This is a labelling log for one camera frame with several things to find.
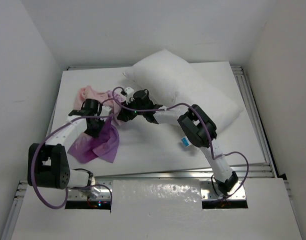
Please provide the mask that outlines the white pillow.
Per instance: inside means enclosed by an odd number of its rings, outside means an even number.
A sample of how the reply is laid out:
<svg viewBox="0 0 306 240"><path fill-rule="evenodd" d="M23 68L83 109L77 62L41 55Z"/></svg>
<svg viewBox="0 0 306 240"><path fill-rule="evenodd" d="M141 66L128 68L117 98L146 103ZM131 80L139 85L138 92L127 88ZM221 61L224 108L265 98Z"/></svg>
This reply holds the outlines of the white pillow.
<svg viewBox="0 0 306 240"><path fill-rule="evenodd" d="M242 112L235 101L212 86L187 61L166 49L140 60L123 74L166 107L178 103L198 105L216 124L218 133Z"/></svg>

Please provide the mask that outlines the pink purple pillowcase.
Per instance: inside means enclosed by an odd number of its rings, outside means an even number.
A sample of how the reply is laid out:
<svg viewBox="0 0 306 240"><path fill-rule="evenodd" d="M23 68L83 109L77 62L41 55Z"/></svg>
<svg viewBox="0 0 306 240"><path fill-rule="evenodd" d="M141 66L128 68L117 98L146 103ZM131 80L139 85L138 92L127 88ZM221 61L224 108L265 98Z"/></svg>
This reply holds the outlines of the pink purple pillowcase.
<svg viewBox="0 0 306 240"><path fill-rule="evenodd" d="M98 92L88 85L82 87L77 92L73 109L80 110L86 99L94 99L112 108L113 113L117 115L121 107L112 98L116 98L120 103L125 100L124 96L113 93L110 90ZM96 158L100 158L109 163L114 162L119 146L119 133L111 122L112 119L109 119L98 138L81 133L69 148L68 154L73 156L81 164L86 164Z"/></svg>

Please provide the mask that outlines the white front cover board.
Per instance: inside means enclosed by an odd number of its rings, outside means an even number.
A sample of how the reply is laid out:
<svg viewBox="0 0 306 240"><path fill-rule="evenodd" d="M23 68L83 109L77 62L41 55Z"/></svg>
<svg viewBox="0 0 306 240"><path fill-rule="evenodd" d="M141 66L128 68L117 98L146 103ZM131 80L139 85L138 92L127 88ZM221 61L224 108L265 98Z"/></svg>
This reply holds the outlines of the white front cover board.
<svg viewBox="0 0 306 240"><path fill-rule="evenodd" d="M26 191L15 240L299 240L283 180L245 182L247 208L203 209L195 180L115 180L111 210L44 206Z"/></svg>

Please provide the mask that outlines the blue white pillow label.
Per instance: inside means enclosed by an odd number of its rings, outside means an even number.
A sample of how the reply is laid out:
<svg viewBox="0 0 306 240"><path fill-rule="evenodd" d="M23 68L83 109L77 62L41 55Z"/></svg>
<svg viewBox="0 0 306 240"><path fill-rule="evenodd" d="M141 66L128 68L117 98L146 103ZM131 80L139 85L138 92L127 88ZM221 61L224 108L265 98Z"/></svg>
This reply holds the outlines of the blue white pillow label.
<svg viewBox="0 0 306 240"><path fill-rule="evenodd" d="M189 147L191 145L190 141L188 140L186 136L181 138L181 142L183 143L185 147Z"/></svg>

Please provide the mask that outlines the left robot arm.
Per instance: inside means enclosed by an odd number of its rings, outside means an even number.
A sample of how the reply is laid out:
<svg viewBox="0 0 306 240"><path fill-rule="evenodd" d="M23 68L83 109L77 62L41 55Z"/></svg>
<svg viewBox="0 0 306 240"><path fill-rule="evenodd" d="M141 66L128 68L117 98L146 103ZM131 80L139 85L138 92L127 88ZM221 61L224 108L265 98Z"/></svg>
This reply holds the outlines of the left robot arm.
<svg viewBox="0 0 306 240"><path fill-rule="evenodd" d="M67 152L81 135L98 137L106 120L113 114L109 106L87 99L80 110L72 110L64 125L46 137L44 143L34 143L28 152L28 183L37 190L83 189L91 185L92 174L71 169Z"/></svg>

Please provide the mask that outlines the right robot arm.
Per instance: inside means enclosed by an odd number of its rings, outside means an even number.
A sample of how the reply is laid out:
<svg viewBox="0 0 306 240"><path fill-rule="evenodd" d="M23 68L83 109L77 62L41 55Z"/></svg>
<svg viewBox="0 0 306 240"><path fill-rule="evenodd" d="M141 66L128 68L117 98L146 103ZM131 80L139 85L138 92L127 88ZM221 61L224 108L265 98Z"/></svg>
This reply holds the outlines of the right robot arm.
<svg viewBox="0 0 306 240"><path fill-rule="evenodd" d="M125 100L120 104L117 119L131 121L138 115L152 124L178 126L185 135L185 140L199 148L209 162L221 197L228 197L238 182L236 172L229 166L225 155L216 142L217 127L208 115L196 104L178 103L172 107L155 104L149 97L147 89L120 88Z"/></svg>

